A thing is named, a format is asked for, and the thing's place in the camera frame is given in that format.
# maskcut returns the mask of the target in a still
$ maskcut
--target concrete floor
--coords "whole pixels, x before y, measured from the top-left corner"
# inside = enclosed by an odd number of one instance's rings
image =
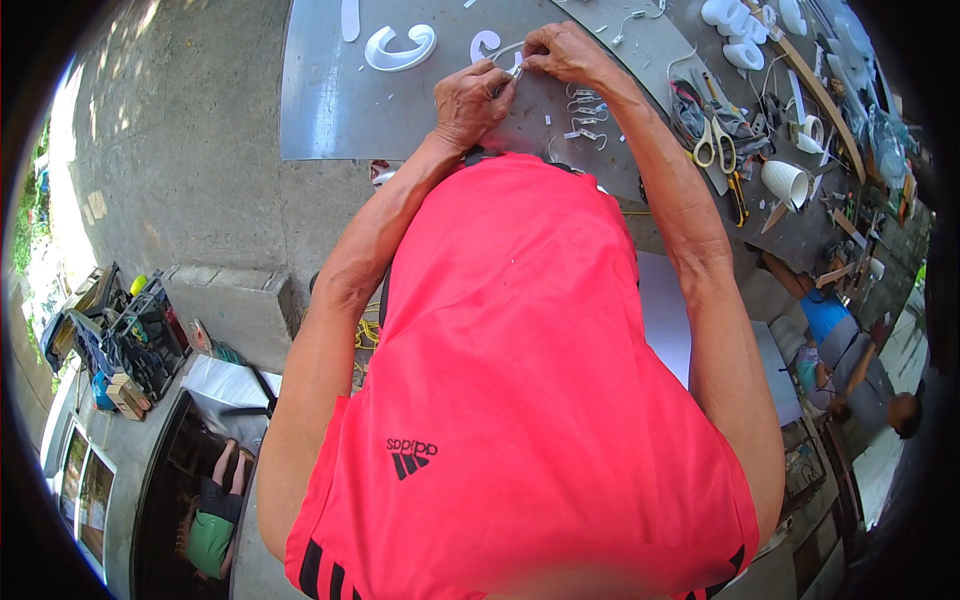
[[[289,8],[133,2],[90,36],[68,74],[71,95],[61,100],[73,110],[55,116],[54,129],[72,132],[73,147],[60,152],[69,177],[54,194],[68,205],[75,199],[75,227],[84,228],[98,263],[116,260],[127,281],[178,263],[288,270],[305,304],[309,278],[372,187],[364,161],[279,159]],[[650,217],[627,221],[639,250],[663,253]],[[742,243],[732,244],[750,318],[770,323],[788,314],[803,330],[799,305],[756,269]],[[249,502],[233,597],[301,597],[259,537],[255,478]],[[769,578],[752,569],[743,587],[752,579]]]

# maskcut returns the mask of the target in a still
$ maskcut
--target person sitting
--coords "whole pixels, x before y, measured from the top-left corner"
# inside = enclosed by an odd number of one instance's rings
[[[769,252],[760,253],[757,266],[769,271],[800,302],[818,355],[823,357],[825,366],[833,369],[829,376],[834,388],[830,409],[840,413],[843,406],[849,407],[871,434],[889,425],[901,438],[913,437],[923,411],[913,394],[894,394],[893,384],[877,357],[877,348],[887,334],[885,324],[878,319],[869,335],[862,333],[840,299],[833,294],[824,295],[813,279],[795,274]]]
[[[213,468],[213,477],[201,480],[200,495],[191,499],[190,509],[180,523],[178,553],[197,567],[195,574],[202,579],[226,579],[233,561],[233,532],[243,510],[247,463],[253,460],[248,450],[240,449],[230,492],[224,494],[224,474],[236,446],[236,440],[227,440],[227,447]]]

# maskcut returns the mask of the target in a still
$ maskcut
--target leg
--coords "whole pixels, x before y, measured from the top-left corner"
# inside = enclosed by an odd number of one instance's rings
[[[770,269],[770,273],[777,278],[780,285],[786,288],[786,291],[790,293],[794,300],[803,300],[806,293],[814,288],[813,279],[790,271],[789,267],[769,252],[764,252],[761,256],[767,268]]]
[[[237,466],[233,470],[233,483],[230,487],[230,493],[235,493],[237,495],[243,495],[243,486],[244,478],[247,476],[247,462],[251,459],[251,455],[247,453],[247,450],[240,450],[240,459],[237,461]]]
[[[236,445],[236,440],[227,440],[227,447],[224,448],[223,454],[217,459],[217,465],[213,468],[213,477],[210,477],[210,479],[220,487],[224,486],[224,473],[227,472],[227,461],[230,460],[230,454]]]

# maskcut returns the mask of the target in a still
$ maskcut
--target yellow-handled scissors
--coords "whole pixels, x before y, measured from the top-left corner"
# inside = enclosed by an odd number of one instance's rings
[[[727,143],[727,151],[724,151],[724,142]],[[706,159],[700,158],[700,153],[704,148],[709,151]],[[693,147],[693,162],[698,167],[706,169],[713,164],[713,158],[716,155],[720,155],[720,170],[726,175],[732,173],[733,167],[736,166],[736,148],[733,146],[733,138],[720,128],[720,121],[717,120],[716,115],[710,121],[705,116],[704,134],[700,137],[697,145]],[[727,156],[730,157],[730,164],[726,164]]]

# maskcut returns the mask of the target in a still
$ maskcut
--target wooden stick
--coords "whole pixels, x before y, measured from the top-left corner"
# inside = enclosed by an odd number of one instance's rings
[[[758,18],[760,22],[763,22],[763,10],[756,4],[751,2],[744,1],[743,4],[747,5],[747,8],[750,9],[750,13]],[[847,127],[847,124],[843,120],[843,116],[840,114],[840,109],[833,103],[833,100],[830,98],[830,95],[824,89],[820,82],[817,81],[817,76],[813,74],[813,70],[806,64],[804,58],[800,56],[800,53],[797,52],[797,49],[793,47],[793,44],[790,43],[790,40],[786,38],[786,33],[780,31],[780,41],[774,41],[771,36],[768,36],[768,40],[777,49],[781,55],[784,56],[786,63],[793,68],[797,73],[797,78],[806,89],[813,94],[813,99],[820,105],[820,108],[826,113],[826,116],[829,117],[829,120],[833,122],[833,126],[837,128],[837,132],[840,134],[840,141],[847,148],[847,152],[850,154],[850,159],[853,163],[853,170],[856,171],[856,176],[860,179],[860,183],[863,183],[867,180],[867,172],[863,168],[863,158],[860,157],[860,152],[856,149],[856,142],[853,140],[853,134],[850,131],[850,128]],[[847,93],[852,94],[854,90],[847,90]]]
[[[767,222],[763,224],[763,230],[760,232],[760,235],[766,233],[771,227],[773,227],[777,221],[780,220],[780,217],[783,216],[783,213],[786,212],[786,203],[780,202],[774,209],[770,211],[770,216],[767,217]]]
[[[817,289],[819,290],[820,288],[824,287],[831,281],[836,281],[837,279],[843,277],[844,275],[846,275],[847,273],[853,270],[853,266],[854,264],[850,263],[843,269],[837,269],[836,271],[831,271],[825,275],[821,275],[817,277]]]

